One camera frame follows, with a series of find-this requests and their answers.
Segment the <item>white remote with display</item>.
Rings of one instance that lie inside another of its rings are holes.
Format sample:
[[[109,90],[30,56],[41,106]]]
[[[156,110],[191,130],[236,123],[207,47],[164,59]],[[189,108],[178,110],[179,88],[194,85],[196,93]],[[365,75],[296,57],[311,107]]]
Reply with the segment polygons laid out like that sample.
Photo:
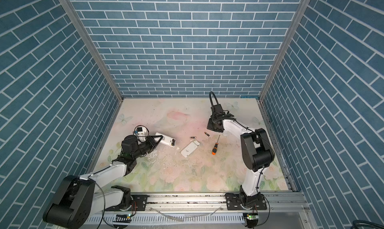
[[[156,136],[162,136],[162,139],[160,140],[160,143],[166,146],[175,147],[176,140],[170,136],[161,134],[159,132],[156,133]]]

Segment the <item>orange black screwdriver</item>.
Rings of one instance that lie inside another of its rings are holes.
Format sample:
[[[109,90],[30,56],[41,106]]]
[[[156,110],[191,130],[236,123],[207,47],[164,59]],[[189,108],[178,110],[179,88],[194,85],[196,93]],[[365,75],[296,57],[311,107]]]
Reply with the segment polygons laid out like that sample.
[[[215,145],[214,145],[214,147],[212,149],[212,155],[216,155],[216,153],[217,153],[218,145],[219,145],[219,139],[220,139],[220,135],[219,135],[218,140],[217,140],[217,142],[215,143]]]

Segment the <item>grey white remote control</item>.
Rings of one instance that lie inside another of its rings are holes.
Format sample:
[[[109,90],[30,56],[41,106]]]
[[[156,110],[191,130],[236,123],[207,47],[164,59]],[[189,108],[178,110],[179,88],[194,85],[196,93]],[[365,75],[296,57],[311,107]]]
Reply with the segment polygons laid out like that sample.
[[[201,146],[201,143],[194,139],[191,141],[182,151],[181,155],[185,158],[187,158],[189,155],[191,155],[197,148]]]

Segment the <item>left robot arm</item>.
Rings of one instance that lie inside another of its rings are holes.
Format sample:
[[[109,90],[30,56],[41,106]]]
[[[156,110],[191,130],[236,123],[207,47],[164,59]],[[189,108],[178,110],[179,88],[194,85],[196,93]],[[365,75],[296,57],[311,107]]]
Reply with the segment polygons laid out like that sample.
[[[65,177],[47,205],[43,221],[66,229],[78,229],[90,216],[104,213],[111,207],[133,216],[137,203],[131,196],[131,189],[112,186],[104,191],[103,187],[131,173],[137,159],[154,151],[163,138],[162,135],[129,135],[121,143],[120,154],[109,166],[79,177]]]

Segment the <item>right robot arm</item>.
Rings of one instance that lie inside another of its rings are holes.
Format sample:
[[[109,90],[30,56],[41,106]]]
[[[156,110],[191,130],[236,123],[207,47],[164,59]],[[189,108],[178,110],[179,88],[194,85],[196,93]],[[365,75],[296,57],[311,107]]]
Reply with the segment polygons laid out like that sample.
[[[245,180],[241,186],[241,193],[245,197],[253,197],[260,192],[260,182],[264,170],[270,166],[275,159],[275,152],[270,144],[267,132],[255,129],[237,121],[237,119],[223,110],[220,104],[211,105],[211,116],[207,129],[230,133],[237,137],[241,143],[242,159],[248,169]]]

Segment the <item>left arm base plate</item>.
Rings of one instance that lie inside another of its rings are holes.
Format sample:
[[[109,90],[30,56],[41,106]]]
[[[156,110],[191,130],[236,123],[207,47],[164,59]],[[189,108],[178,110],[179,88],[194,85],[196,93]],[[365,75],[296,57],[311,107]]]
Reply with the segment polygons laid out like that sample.
[[[119,205],[114,206],[115,211],[143,212],[146,209],[148,195],[133,195],[128,200],[123,199]]]

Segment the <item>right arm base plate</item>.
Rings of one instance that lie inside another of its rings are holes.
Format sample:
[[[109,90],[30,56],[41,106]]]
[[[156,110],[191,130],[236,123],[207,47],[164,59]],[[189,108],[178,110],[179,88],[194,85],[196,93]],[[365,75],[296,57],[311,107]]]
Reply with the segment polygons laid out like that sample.
[[[228,211],[267,209],[267,202],[262,194],[248,197],[245,194],[226,193],[225,200]]]

